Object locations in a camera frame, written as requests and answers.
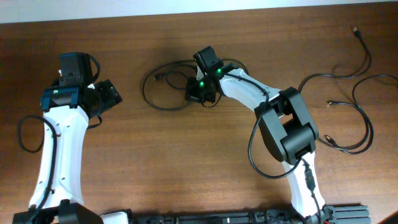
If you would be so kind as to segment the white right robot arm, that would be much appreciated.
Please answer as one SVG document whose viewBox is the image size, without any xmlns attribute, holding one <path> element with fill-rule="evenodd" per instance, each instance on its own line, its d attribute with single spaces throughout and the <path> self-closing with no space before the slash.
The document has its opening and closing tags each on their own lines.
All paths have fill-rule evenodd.
<svg viewBox="0 0 398 224">
<path fill-rule="evenodd" d="M 292 194 L 294 212 L 307 223 L 322 221 L 325 201 L 315 172 L 315 122 L 298 89 L 269 87 L 236 64 L 225 64 L 212 47 L 193 56 L 197 75 L 189 78 L 186 99 L 204 104 L 217 101 L 216 94 L 242 103 L 256 115 L 253 131 L 260 131 L 266 149 L 282 163 Z"/>
</svg>

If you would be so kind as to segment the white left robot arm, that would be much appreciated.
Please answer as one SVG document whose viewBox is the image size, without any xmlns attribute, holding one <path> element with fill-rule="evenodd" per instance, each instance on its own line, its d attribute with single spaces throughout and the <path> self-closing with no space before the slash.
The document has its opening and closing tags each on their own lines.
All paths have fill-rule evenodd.
<svg viewBox="0 0 398 224">
<path fill-rule="evenodd" d="M 60 76 L 40 99 L 44 124 L 40 172 L 26 212 L 15 213 L 14 223 L 129 223 L 126 210 L 98 215 L 84 206 L 81 159 L 89 120 L 122 101 L 114 85 L 99 82 L 100 67 L 90 54 L 60 55 Z"/>
</svg>

